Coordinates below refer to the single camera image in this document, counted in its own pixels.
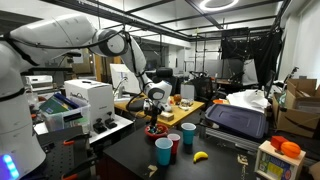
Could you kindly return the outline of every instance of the banana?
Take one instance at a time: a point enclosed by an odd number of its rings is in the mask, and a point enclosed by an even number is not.
[[[208,158],[209,156],[207,153],[203,151],[199,151],[193,156],[193,163],[198,162],[200,159],[208,159]]]

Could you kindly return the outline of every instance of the box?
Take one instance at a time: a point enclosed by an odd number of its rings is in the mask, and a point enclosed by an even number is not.
[[[76,79],[65,81],[67,97],[78,96],[90,104],[89,119],[90,130],[93,130],[93,124],[101,118],[102,122],[114,118],[114,101],[112,85],[87,79]]]
[[[275,151],[269,141],[259,146],[255,172],[270,180],[295,180],[299,179],[306,152],[293,159]]]
[[[90,120],[89,120],[89,104],[78,104],[80,107],[74,110],[48,114],[46,112],[40,111],[44,119],[46,127],[49,132],[58,131],[61,129],[82,126],[83,132],[89,132]]]
[[[316,79],[289,79],[287,81],[286,107],[290,109],[297,109],[299,108],[299,103],[320,103],[320,86],[316,89],[316,85]]]
[[[320,139],[320,114],[280,107],[278,102],[280,96],[281,94],[275,93],[272,104],[276,129],[309,138]]]

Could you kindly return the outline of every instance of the ceiling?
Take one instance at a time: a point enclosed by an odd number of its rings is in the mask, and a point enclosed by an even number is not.
[[[116,21],[134,28],[130,31],[150,31],[185,41],[200,37],[220,38],[219,32],[249,28],[252,36],[269,32],[276,27],[290,0],[239,0],[228,9],[205,11],[199,8],[202,0],[42,0],[65,8]],[[207,7],[218,7],[233,0],[211,0]],[[14,17],[1,14],[0,33],[38,20],[33,17]]]

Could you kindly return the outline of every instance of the bowl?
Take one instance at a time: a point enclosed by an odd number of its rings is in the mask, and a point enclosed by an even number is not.
[[[166,137],[168,135],[168,128],[167,126],[165,125],[162,125],[162,124],[157,124],[156,125],[158,129],[161,129],[162,130],[162,133],[159,133],[159,134],[154,134],[154,133],[150,133],[149,130],[150,130],[150,126],[147,126],[145,129],[144,129],[144,133],[152,140],[157,140],[158,138],[161,138],[161,137]]]

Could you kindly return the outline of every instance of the machine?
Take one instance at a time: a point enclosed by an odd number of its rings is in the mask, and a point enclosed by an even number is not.
[[[83,15],[64,15],[21,26],[0,36],[0,172],[1,179],[20,179],[37,168],[45,153],[39,145],[20,72],[71,49],[89,48],[101,56],[121,56],[152,100],[153,117],[171,107],[171,85],[153,83],[144,73],[145,57],[124,31],[96,30]]]

